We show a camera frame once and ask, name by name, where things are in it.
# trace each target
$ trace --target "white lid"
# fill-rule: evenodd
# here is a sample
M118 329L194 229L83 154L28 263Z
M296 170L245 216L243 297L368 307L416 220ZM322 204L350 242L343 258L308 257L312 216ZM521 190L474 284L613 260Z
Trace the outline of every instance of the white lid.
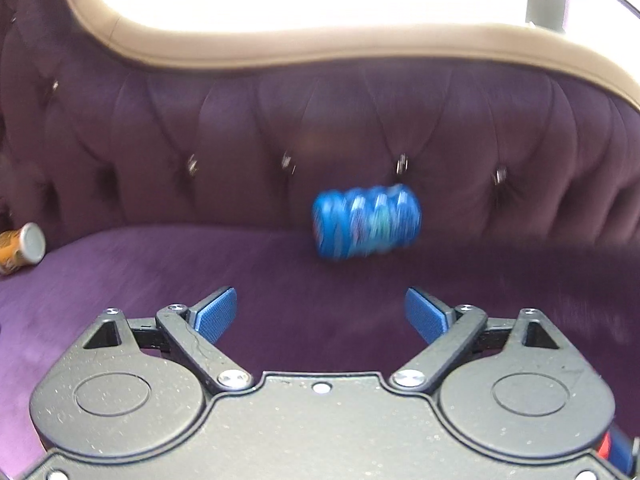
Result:
M20 251L30 264L37 264L43 259L47 243L42 229L32 222L20 230Z

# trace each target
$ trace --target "orange can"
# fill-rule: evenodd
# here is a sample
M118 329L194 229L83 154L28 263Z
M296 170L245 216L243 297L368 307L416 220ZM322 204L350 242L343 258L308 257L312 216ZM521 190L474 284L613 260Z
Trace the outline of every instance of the orange can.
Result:
M0 233L0 274L38 264L44 257L46 241L42 229L32 222L22 229Z

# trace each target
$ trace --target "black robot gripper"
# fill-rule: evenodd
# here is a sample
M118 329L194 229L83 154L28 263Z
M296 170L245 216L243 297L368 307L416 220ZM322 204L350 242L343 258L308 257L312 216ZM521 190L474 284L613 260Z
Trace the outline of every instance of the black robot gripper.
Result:
M214 345L236 313L232 288L155 318L107 309L31 397L48 453L23 479L637 474L640 441L612 424L611 390L542 312L488 318L413 288L405 308L428 345L387 380L265 372L259 381Z

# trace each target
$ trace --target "purple sofa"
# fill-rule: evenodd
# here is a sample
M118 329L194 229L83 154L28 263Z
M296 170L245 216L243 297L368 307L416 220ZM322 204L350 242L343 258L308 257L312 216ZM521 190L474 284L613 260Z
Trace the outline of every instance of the purple sofa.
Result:
M155 70L98 45L64 0L1 0L0 32L0 229L37 222L52 250L0 280L0 469L43 455L30 393L100 311L151 316L222 285L239 317L220 347L256 374L389 373L422 344L403 319L411 285L492 316L540 308L640 432L626 101L495 62ZM414 247L316 256L318 192L395 182L422 203Z

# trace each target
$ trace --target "blue can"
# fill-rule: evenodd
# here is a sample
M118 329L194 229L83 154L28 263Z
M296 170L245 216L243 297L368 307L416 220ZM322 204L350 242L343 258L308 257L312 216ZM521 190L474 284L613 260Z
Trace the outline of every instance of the blue can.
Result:
M313 206L318 252L334 260L407 246L420 232L421 219L417 198L401 184L331 190L321 193Z

